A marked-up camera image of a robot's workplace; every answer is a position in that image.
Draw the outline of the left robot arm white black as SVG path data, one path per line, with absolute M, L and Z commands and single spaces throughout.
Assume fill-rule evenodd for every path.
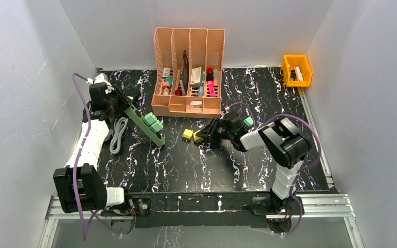
M 135 204 L 124 187 L 106 187 L 98 174 L 102 145 L 110 133 L 109 114 L 124 110 L 129 101 L 117 86 L 93 83 L 83 111 L 82 132 L 71 158 L 54 171 L 53 181 L 63 212 L 113 209 L 128 215 Z

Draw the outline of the green power strip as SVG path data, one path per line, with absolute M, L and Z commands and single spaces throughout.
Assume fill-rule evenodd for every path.
M 125 109 L 125 114 L 158 146 L 165 145 L 165 139 L 151 130 L 151 128 L 143 121 L 143 117 L 138 116 L 138 110 L 134 105 L 130 105 Z

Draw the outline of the yellow charger plug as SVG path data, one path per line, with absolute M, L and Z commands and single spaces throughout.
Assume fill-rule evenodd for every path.
M 185 129 L 182 133 L 182 140 L 183 141 L 191 141 L 193 139 L 193 130 Z
M 195 143 L 200 143 L 203 141 L 203 138 L 199 137 L 197 134 L 199 133 L 199 131 L 196 131 L 193 133 L 193 141 Z

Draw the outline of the green white charger plug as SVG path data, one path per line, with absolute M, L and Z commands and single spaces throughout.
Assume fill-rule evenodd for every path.
M 243 125 L 244 125 L 244 127 L 245 127 L 247 130 L 250 129 L 250 128 L 252 128 L 253 125 L 254 125 L 254 120 L 253 120 L 253 118 L 252 118 L 251 116 L 245 118 L 245 119 L 243 120 Z

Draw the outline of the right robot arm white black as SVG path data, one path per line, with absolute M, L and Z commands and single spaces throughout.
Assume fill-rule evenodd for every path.
M 252 118 L 242 120 L 237 113 L 228 112 L 220 118 L 213 118 L 196 136 L 214 144 L 228 140 L 240 152 L 266 147 L 277 164 L 275 180 L 269 196 L 252 198 L 244 209 L 257 215 L 283 214 L 291 209 L 296 199 L 295 181 L 311 149 L 311 143 L 291 120 L 279 118 L 253 129 Z

